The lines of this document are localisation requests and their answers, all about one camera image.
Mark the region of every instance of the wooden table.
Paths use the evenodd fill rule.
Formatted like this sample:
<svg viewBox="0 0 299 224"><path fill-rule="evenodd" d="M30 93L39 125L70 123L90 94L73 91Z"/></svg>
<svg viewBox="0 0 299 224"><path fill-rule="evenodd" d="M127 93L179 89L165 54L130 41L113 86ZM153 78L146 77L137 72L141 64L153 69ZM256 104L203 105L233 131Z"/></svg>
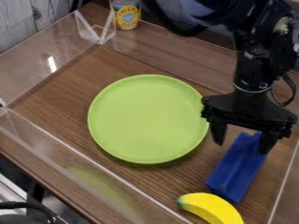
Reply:
<svg viewBox="0 0 299 224"><path fill-rule="evenodd" d="M95 3L85 8L83 14L89 21L98 21L97 11L103 11L103 9ZM236 64L236 53L233 51L194 39L178 38L174 42L170 42L167 32L159 32L155 29L150 32L154 36L149 36L149 33L145 36L143 29L146 28L149 27L145 25L135 31L121 32L106 46L94 45L10 108L59 137L83 155L114 171L178 214L194 223L205 223L199 217L179 211L175 201L178 196L186 193L209 191L205 181L244 129L234 126L229 127L229 136L223 146L218 146L213 142L210 133L190 155L162 165L137 165L115 159L99 148L90 135L87 126L90 104L103 88L129 76L137 74L173 76L193 85L203 95L217 95L232 90L230 82ZM135 36L135 47L131 47L130 51L133 43L127 41L127 37L130 38L133 35ZM159 40L155 41L157 49L153 45L146 44L146 39ZM122 53L111 50L117 49L117 44L123 47L121 49ZM179 74L183 74L186 68L189 80L133 59L137 55L142 55L142 58L147 57L149 60L155 60L158 52L165 53L159 57L159 63L162 64L159 67L165 64L171 65L175 62L174 58L178 63L189 62L187 68L186 64L178 65L177 63L175 65ZM293 77L298 82L297 74L293 73ZM280 92L284 96L286 87L282 87ZM297 102L290 107L292 110L296 110ZM298 133L299 129L296 126L293 137L277 144L253 186L249 188L248 195L237 206L249 224L268 223L293 156ZM114 217L118 218L118 214L103 209L103 205L95 201L93 194L85 191L82 185L78 185L71 178L67 178L55 167L46 164L31 152L23 150L21 145L10 141L6 136L0 135L0 141L5 156L93 222L117 223ZM47 149L47 147L42 151L47 153L49 157L54 157L59 161L61 167L69 167L67 161L74 157L71 153L62 150L53 155L51 148Z"/></svg>

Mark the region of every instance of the yellow banana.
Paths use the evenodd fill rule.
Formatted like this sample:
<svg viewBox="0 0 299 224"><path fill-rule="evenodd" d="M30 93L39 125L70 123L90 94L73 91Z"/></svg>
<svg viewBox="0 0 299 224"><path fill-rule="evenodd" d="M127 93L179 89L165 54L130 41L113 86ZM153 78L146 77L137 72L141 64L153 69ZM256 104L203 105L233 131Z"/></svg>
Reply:
<svg viewBox="0 0 299 224"><path fill-rule="evenodd" d="M178 205L199 215L210 224L245 224L237 208L214 194L186 194L178 199Z"/></svg>

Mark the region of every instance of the wood grain surface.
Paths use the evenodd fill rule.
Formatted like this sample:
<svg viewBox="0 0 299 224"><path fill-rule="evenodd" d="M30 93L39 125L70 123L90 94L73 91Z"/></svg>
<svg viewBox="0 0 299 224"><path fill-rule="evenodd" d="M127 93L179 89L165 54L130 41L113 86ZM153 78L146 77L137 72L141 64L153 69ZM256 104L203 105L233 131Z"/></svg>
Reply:
<svg viewBox="0 0 299 224"><path fill-rule="evenodd" d="M85 9L85 14L89 19L94 18L94 21L98 19L95 9L99 9L95 4L90 4ZM131 47L133 38L129 37L133 35L135 36L135 48ZM155 41L153 46L149 45L149 39L159 41ZM211 134L209 134L199 147L182 159L169 164L138 165L115 159L99 148L91 138L87 126L90 104L99 92L111 83L138 74L163 74L177 77L174 73L133 59L131 57L137 55L149 57L150 60L155 59L155 63L159 62L159 67L175 65L175 70L179 70L178 74L186 73L187 78L201 84L179 78L179 76L177 78L190 83L203 95L215 95L232 90L230 80L234 74L236 53L205 42L194 42L194 39L177 39L174 36L171 39L174 42L170 40L167 32L150 30L150 32L143 33L142 27L135 32L119 33L106 47L94 46L30 94L19 99L11 108L190 221L205 223L199 217L179 211L175 201L186 193L209 191L205 181L244 129L234 126L229 127L229 136L223 146L218 146L213 142ZM122 53L117 52L117 49L110 50L114 43L123 47ZM299 129L296 126L292 139L281 141L273 149L266 164L249 188L248 195L237 206L248 224L268 223L298 134ZM3 152L9 158L17 158L14 150L10 151L9 149L10 147L14 146L9 145L7 148L3 148ZM57 161L65 168L70 166L67 158L71 157L71 154L67 153L66 155L66 153L62 151L55 154L55 157L61 158ZM34 168L29 169L34 165L30 156L23 154L21 157L23 159L18 159L18 164L30 173L34 173L35 178L41 179L47 187L63 197L63 192L66 192L63 187L66 186L59 183L50 185L45 181L45 176L51 176L53 170L34 171ZM66 185L70 191L78 187L71 182ZM93 221L98 221L101 217L95 215L95 212L87 213L87 208L85 208L87 201L82 197L85 195L74 198L67 197L65 201L74 205L79 212L82 210L86 216L93 216L90 217Z"/></svg>

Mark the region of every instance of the blue object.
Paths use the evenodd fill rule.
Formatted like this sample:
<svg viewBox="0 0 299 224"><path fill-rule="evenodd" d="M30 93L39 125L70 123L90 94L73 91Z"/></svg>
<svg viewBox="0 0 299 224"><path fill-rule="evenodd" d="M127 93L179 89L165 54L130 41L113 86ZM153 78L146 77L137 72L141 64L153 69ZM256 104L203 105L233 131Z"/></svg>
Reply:
<svg viewBox="0 0 299 224"><path fill-rule="evenodd" d="M254 136L241 133L206 182L211 192L234 204L242 201L268 158L258 153L261 137L261 132Z"/></svg>

